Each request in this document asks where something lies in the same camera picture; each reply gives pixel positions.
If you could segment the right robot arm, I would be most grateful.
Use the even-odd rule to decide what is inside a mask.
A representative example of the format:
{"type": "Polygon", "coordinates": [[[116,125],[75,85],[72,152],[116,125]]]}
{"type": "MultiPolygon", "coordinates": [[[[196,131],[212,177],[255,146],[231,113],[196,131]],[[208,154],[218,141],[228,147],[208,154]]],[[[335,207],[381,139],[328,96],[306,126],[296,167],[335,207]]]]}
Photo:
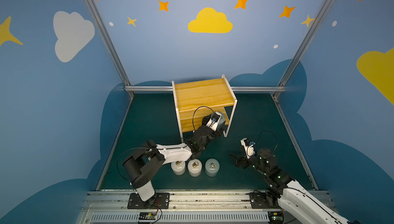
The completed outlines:
{"type": "Polygon", "coordinates": [[[303,224],[350,224],[351,221],[337,214],[310,194],[297,180],[280,169],[276,156],[267,148],[243,156],[229,155],[236,167],[252,167],[264,175],[269,186],[265,191],[266,205],[278,206],[303,224]]]}

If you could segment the white tea canister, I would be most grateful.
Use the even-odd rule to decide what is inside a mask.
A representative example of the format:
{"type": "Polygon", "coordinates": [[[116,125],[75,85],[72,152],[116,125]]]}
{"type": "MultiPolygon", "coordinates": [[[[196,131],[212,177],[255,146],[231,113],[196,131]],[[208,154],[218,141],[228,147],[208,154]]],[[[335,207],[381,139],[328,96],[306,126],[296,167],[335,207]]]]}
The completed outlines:
{"type": "Polygon", "coordinates": [[[198,177],[202,172],[202,163],[198,159],[193,159],[188,162],[188,173],[192,177],[198,177]]]}
{"type": "Polygon", "coordinates": [[[174,161],[171,163],[172,171],[175,175],[183,175],[186,171],[185,161],[174,161]]]}

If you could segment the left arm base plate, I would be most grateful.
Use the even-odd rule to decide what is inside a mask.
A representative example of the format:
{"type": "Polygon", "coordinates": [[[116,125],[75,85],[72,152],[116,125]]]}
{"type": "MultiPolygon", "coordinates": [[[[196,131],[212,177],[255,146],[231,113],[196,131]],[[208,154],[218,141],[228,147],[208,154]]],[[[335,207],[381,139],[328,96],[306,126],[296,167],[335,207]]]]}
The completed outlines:
{"type": "Polygon", "coordinates": [[[169,193],[155,193],[153,197],[146,201],[142,201],[137,193],[131,193],[127,205],[127,209],[168,209],[170,201],[169,193]]]}

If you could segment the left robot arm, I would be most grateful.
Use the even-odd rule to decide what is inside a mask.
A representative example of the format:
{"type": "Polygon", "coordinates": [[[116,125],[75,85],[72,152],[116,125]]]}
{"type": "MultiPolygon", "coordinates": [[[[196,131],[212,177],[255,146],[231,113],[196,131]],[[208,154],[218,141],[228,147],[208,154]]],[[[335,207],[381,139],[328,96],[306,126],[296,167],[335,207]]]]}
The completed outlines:
{"type": "Polygon", "coordinates": [[[202,125],[193,133],[192,138],[181,144],[163,146],[149,140],[132,152],[122,166],[141,201],[147,203],[154,199],[156,191],[151,180],[162,165],[198,158],[209,142],[220,137],[223,132],[222,125],[202,125]]]}

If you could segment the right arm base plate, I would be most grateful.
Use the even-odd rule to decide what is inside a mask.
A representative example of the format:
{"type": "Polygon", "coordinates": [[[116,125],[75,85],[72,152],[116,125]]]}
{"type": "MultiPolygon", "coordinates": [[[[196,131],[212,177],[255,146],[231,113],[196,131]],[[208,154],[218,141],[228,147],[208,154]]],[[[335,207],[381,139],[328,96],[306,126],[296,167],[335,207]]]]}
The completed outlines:
{"type": "Polygon", "coordinates": [[[253,209],[280,209],[277,198],[269,192],[251,192],[249,200],[253,209]]]}

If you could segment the grey-blue tea canister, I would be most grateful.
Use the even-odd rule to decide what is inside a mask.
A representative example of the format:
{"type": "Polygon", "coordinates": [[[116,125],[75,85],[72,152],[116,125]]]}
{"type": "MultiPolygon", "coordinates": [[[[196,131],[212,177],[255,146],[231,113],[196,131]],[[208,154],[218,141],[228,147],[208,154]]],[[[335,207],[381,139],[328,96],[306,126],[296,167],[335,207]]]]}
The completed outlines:
{"type": "Polygon", "coordinates": [[[215,112],[211,119],[213,123],[219,123],[225,125],[225,121],[226,121],[225,115],[221,112],[215,112]]]}
{"type": "Polygon", "coordinates": [[[206,161],[205,163],[205,173],[207,174],[207,176],[209,177],[215,177],[220,169],[220,163],[214,159],[214,158],[210,158],[206,161]]]}

